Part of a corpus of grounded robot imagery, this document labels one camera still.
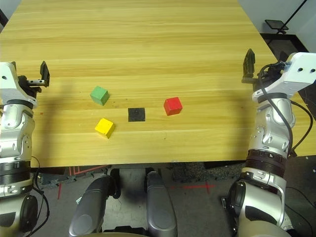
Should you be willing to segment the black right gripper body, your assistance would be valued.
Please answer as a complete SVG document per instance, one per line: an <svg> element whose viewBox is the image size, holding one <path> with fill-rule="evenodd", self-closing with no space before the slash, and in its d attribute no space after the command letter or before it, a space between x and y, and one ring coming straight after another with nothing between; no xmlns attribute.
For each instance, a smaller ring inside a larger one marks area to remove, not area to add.
<svg viewBox="0 0 316 237"><path fill-rule="evenodd" d="M267 65L266 67L263 67L263 71L261 73L261 82L264 87L267 87L274 83L276 80L278 80L281 77L281 71L284 69L285 63L275 63ZM253 90L259 90L260 82L258 78L244 78L242 77L241 80L242 83L252 84Z"/></svg>

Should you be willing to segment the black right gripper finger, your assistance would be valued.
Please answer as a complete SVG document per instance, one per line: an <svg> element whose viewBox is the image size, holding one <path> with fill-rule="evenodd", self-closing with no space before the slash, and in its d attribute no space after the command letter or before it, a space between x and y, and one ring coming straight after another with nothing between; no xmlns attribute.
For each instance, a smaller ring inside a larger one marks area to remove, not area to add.
<svg viewBox="0 0 316 237"><path fill-rule="evenodd" d="M246 56L244 58L243 62L243 77L244 78L252 78L255 68L255 53L253 50L250 48L248 49Z"/></svg>

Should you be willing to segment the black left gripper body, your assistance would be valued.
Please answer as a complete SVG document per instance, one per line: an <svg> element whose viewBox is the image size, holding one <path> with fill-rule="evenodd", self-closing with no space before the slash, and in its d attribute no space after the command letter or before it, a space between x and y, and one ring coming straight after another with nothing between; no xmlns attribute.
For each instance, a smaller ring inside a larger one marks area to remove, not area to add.
<svg viewBox="0 0 316 237"><path fill-rule="evenodd" d="M18 84L27 95L36 98L42 91L41 86L45 86L45 80L27 80L26 76L18 76Z"/></svg>

